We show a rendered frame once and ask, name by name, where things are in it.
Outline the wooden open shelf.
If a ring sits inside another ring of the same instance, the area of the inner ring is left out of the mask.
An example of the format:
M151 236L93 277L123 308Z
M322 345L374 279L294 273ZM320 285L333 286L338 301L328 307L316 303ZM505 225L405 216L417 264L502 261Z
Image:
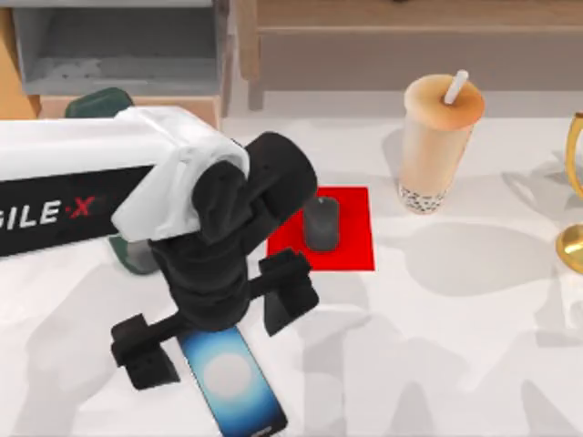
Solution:
M282 117L398 115L469 71L497 116L583 109L583 0L231 0L237 103Z

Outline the red square mat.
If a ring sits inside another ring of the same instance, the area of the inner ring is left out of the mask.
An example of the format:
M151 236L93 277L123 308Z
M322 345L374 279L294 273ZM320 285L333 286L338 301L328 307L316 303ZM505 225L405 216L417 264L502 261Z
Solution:
M314 271L373 271L373 234L368 188L364 186L323 186L319 196L339 202L340 239L336 249L318 252L308 249L302 235L303 216L294 214L267 240L266 254L283 249L304 254Z

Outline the gold trophy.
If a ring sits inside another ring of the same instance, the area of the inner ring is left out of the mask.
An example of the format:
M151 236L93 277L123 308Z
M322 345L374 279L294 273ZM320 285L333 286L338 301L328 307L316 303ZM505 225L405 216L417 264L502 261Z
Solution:
M565 171L570 186L576 195L583 199L583 182L578 177L576 166L577 144L582 132L583 113L577 112L568 130ZM583 275L583 224L569 226L557 236L556 253L567 267Z

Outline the white drinking straw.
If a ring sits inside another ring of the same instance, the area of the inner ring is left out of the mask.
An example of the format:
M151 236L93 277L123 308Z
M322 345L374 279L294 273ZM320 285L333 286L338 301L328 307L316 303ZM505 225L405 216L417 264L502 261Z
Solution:
M469 73L464 69L460 69L455 73L444 95L444 103L446 105L454 104L468 78Z

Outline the smartphone with blue screen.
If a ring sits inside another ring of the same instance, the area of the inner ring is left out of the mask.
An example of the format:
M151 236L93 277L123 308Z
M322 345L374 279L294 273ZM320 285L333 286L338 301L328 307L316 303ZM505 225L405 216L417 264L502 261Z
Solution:
M272 437L288 418L238 328L178 336L222 437Z

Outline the wooden cupboard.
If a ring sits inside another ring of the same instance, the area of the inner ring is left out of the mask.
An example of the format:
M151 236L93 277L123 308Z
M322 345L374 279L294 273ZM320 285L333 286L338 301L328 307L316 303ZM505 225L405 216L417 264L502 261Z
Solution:
M37 119L40 110L39 96L22 88L12 9L0 7L0 120Z

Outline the bubble tea cup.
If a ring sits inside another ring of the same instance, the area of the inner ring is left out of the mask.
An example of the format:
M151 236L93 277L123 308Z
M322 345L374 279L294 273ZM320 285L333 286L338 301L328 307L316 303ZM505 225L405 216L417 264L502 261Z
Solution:
M454 82L452 75L427 75L404 92L398 194L405 207L417 214L431 214L441 207L485 112L484 97L469 80L451 98Z

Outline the grey pierced drawer inside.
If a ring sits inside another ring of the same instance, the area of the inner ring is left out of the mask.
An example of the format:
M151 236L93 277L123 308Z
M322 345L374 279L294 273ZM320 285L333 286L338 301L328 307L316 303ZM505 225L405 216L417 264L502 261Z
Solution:
M229 0L0 0L28 94L219 93Z

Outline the dark grey computer mouse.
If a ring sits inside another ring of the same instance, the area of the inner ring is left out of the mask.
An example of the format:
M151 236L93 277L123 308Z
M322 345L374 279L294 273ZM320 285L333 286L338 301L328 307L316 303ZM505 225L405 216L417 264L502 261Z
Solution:
M313 251L335 250L340 240L340 204L335 198L314 197L303 208L303 238Z

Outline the dark green bottle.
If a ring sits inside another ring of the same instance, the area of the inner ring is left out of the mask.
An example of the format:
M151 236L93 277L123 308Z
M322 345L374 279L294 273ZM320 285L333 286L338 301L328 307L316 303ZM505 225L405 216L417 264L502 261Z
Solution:
M113 117L133 105L127 92L109 87L71 101L66 106L65 118ZM118 261L130 273L147 276L159 270L146 241L130 243L120 236L114 236L108 242Z

